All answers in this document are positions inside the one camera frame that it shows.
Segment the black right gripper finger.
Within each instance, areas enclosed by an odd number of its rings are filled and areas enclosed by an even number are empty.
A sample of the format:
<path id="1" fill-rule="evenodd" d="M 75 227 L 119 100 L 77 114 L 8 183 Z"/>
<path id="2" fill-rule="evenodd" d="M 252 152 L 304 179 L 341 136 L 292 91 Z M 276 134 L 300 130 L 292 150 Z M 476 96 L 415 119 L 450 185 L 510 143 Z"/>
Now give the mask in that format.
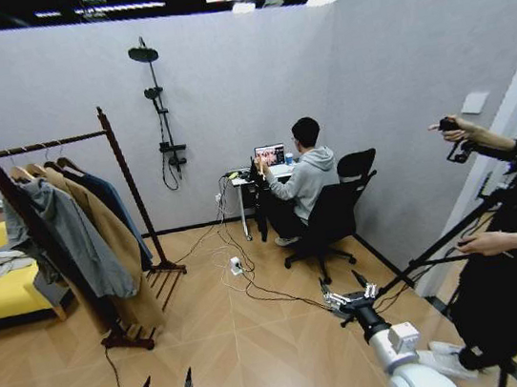
<path id="1" fill-rule="evenodd" d="M 327 309 L 330 310 L 330 312 L 338 312 L 341 307 L 345 306 L 345 304 L 348 304 L 350 300 L 343 295 L 335 294 L 333 293 L 330 288 L 328 287 L 328 284 L 324 281 L 324 279 L 319 279 L 319 283 L 321 286 L 321 293 L 323 295 L 323 302 Z"/>
<path id="2" fill-rule="evenodd" d="M 363 297 L 369 299 L 371 301 L 376 300 L 376 296 L 378 295 L 378 286 L 374 283 L 371 283 L 364 277 L 361 273 L 358 273 L 355 270 L 352 270 L 351 273 L 357 279 L 360 286 L 363 288 Z"/>

